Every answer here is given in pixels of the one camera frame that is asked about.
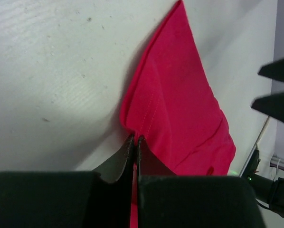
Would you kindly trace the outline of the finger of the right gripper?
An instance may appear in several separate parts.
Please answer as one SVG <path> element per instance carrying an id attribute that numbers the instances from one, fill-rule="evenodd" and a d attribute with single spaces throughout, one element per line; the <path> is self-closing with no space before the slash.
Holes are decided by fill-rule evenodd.
<path id="1" fill-rule="evenodd" d="M 261 66 L 257 74 L 284 83 L 284 58 Z"/>
<path id="2" fill-rule="evenodd" d="M 251 108 L 284 123 L 284 92 L 257 98 Z"/>

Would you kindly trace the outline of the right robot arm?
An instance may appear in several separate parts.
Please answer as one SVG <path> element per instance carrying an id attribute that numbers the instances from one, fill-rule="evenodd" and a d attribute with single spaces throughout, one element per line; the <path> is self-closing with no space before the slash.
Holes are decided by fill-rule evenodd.
<path id="1" fill-rule="evenodd" d="M 258 74 L 284 83 L 284 58 L 261 66 Z M 268 116 L 261 133 L 264 132 L 271 117 L 284 123 L 284 92 L 256 98 L 252 102 L 251 108 Z M 284 179 L 270 180 L 256 174 L 260 163 L 258 141 L 259 138 L 255 142 L 239 176 L 248 181 L 256 194 L 257 203 L 260 207 L 275 212 L 284 218 Z"/>

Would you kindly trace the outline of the magenta t shirt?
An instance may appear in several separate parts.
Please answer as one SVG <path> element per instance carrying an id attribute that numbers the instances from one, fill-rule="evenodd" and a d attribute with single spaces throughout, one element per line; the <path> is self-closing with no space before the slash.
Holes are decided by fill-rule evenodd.
<path id="1" fill-rule="evenodd" d="M 121 105 L 122 126 L 143 136 L 175 175 L 226 176 L 236 147 L 208 84 L 184 3 L 177 1 L 150 40 Z M 138 226 L 137 162 L 130 226 Z"/>

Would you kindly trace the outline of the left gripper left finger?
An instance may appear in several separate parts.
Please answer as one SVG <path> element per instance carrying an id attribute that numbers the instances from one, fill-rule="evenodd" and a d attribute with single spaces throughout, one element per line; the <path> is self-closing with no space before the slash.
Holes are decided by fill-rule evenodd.
<path id="1" fill-rule="evenodd" d="M 98 170 L 0 172 L 0 228 L 127 228 L 134 136 L 117 155 L 124 163 L 105 181 Z"/>

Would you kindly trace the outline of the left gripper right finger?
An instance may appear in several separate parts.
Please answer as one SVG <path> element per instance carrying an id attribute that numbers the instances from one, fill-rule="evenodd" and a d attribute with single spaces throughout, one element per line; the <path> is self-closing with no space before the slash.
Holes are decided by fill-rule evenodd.
<path id="1" fill-rule="evenodd" d="M 247 181 L 236 176 L 175 175 L 149 149 L 137 145 L 140 228 L 264 228 Z"/>

